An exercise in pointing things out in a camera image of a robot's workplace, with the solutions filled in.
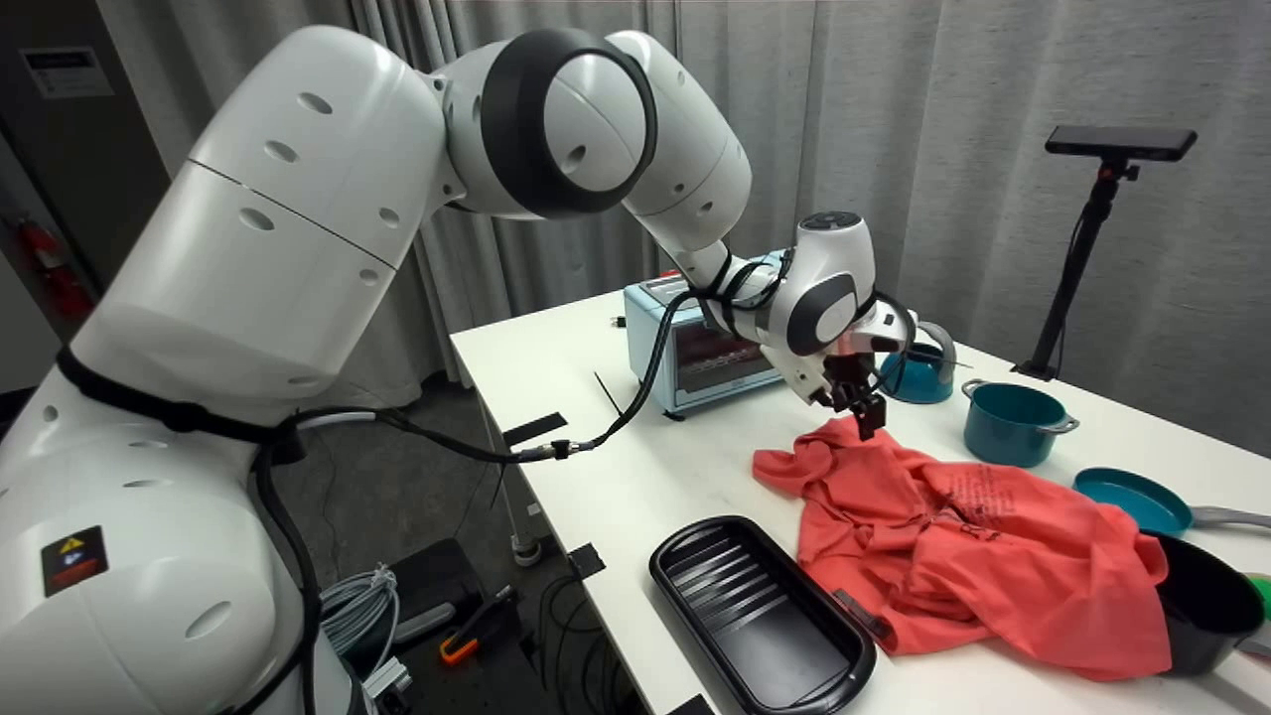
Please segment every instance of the black bin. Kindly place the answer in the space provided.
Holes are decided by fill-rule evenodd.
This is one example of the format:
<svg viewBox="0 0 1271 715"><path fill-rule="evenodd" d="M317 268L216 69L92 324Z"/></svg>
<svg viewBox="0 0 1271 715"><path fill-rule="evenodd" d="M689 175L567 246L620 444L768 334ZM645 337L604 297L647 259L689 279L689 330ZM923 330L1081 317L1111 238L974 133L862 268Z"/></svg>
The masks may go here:
<svg viewBox="0 0 1271 715"><path fill-rule="evenodd" d="M876 673L872 632L745 518L678 529L647 571L660 616L725 710L844 710Z"/></svg>

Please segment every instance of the wall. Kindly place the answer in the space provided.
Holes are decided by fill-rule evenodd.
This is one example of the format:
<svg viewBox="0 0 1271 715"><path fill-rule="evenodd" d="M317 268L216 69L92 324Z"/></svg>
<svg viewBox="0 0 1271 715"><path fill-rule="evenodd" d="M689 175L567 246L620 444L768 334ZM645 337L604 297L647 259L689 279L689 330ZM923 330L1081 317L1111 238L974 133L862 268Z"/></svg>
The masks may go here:
<svg viewBox="0 0 1271 715"><path fill-rule="evenodd" d="M97 47L112 95L43 101L19 47ZM166 175L92 0L0 0L0 128L97 279L112 279Z"/></svg>
<svg viewBox="0 0 1271 715"><path fill-rule="evenodd" d="M51 334L27 288L15 279L15 269L5 259L0 259L0 326L5 326L0 395L38 386L48 375L60 337Z"/></svg>

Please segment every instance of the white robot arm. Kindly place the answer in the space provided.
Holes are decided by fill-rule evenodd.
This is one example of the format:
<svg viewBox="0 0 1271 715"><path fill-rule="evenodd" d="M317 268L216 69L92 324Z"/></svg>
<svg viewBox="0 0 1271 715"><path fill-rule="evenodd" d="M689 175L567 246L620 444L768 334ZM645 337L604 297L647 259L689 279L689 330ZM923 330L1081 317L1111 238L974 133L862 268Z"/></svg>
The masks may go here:
<svg viewBox="0 0 1271 715"><path fill-rule="evenodd" d="M865 379L844 402L823 359L905 344L872 303L865 222L809 220L787 269L757 268L725 246L747 190L739 140L653 35L527 34L420 77L353 34L294 34L0 444L5 710L235 710L287 673L301 595L244 483L324 402L441 206L624 202L804 398L858 411ZM317 684L317 710L347 710L328 639ZM301 710L298 681L255 710Z"/></svg>

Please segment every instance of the table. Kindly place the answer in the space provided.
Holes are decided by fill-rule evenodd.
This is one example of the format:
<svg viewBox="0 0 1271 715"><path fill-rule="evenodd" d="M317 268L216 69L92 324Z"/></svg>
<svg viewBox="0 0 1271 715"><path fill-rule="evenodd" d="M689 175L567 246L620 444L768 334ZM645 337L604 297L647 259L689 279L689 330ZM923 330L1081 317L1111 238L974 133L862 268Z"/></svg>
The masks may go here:
<svg viewBox="0 0 1271 715"><path fill-rule="evenodd" d="M592 436L618 419L602 382L620 406L636 395L628 334L618 326L620 316L620 296L602 296L455 334L455 345L500 430L561 411L567 419L567 436ZM1011 362L962 352L959 382L967 379L1011 379ZM1163 483L1192 505L1271 512L1271 463L1065 382L1045 389L1069 406L1081 430L1056 442L1052 459L1036 471L1043 477L1069 484L1088 465L1122 465ZM750 477L750 453L768 444L791 451L799 435L828 427L828 419L828 411L804 406L787 389L750 395L689 422L668 422L647 406L596 453L524 465L561 543L596 543L610 561L610 571L592 578L590 592L655 710L672 710L705 689L647 606L653 547L693 520L739 512L796 553L804 505L768 495ZM970 463L962 422L962 395L943 406L890 402L890 435L903 444L946 463ZM1242 571L1271 571L1271 541L1225 532L1189 532L1189 541ZM849 710L1192 715L1261 710L1269 705L1271 664L1248 656L1225 659L1207 681L1138 681L1105 689L1029 669L976 645L918 659L881 656L872 689Z"/></svg>

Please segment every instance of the red cloth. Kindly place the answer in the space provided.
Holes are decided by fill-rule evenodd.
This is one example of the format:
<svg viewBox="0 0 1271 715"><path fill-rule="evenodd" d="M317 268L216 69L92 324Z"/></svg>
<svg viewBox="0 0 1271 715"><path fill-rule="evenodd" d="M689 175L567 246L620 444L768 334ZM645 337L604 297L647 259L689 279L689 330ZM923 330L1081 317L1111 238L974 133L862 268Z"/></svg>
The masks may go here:
<svg viewBox="0 0 1271 715"><path fill-rule="evenodd" d="M1025 471L935 463L829 422L757 477L804 498L799 563L881 624L900 656L1004 639L1088 681L1170 673L1163 547Z"/></svg>

